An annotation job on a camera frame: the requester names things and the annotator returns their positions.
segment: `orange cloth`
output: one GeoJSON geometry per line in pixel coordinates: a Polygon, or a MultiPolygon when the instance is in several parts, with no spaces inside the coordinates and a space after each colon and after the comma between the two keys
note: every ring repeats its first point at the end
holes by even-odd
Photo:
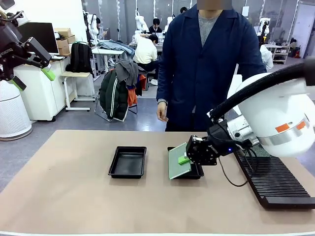
{"type": "Polygon", "coordinates": [[[136,89],[128,89],[128,106],[131,107],[133,104],[137,103],[136,89]]]}
{"type": "Polygon", "coordinates": [[[144,75],[140,75],[139,79],[142,90],[146,90],[147,78],[144,75]]]}

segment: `gray floor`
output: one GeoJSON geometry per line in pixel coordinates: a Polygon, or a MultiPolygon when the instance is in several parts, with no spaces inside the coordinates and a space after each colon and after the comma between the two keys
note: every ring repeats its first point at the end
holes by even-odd
{"type": "MultiPolygon", "coordinates": [[[[273,71],[281,69],[290,64],[299,63],[301,60],[289,59],[287,65],[275,65],[273,71]]],[[[98,79],[94,85],[97,91],[102,78],[98,79]]],[[[47,141],[47,139],[58,129],[80,129],[80,130],[134,130],[134,131],[164,131],[165,123],[156,118],[157,103],[153,98],[156,87],[150,87],[144,98],[138,100],[138,115],[128,113],[125,122],[114,121],[108,123],[96,116],[94,112],[84,111],[61,111],[56,122],[36,122],[33,132],[25,138],[0,142],[0,192],[11,181],[15,174],[28,162],[35,152],[47,141]]],[[[94,110],[93,102],[72,103],[75,106],[91,107],[94,110]]],[[[236,116],[233,111],[227,114],[228,119],[236,116]]],[[[315,146],[303,156],[298,157],[301,163],[315,176],[315,158],[313,154],[315,146]]]]}

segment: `white cylindrical trash bin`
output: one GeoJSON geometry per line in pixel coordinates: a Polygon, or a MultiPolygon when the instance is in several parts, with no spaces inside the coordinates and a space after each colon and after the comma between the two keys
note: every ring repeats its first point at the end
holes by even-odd
{"type": "Polygon", "coordinates": [[[0,140],[20,139],[31,132],[32,123],[20,91],[7,81],[0,81],[0,140]]]}

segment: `pants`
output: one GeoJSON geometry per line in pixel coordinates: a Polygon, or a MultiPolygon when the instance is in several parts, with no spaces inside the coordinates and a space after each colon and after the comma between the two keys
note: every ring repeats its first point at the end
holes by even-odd
{"type": "Polygon", "coordinates": [[[137,63],[137,64],[143,69],[145,69],[147,72],[156,70],[156,73],[154,74],[154,79],[158,80],[158,63],[159,63],[159,60],[154,60],[150,62],[149,64],[141,64],[141,63],[137,63]]]}
{"type": "Polygon", "coordinates": [[[190,123],[186,127],[180,127],[175,122],[167,122],[166,132],[206,132],[206,130],[198,130],[194,128],[194,115],[191,114],[190,123]]]}

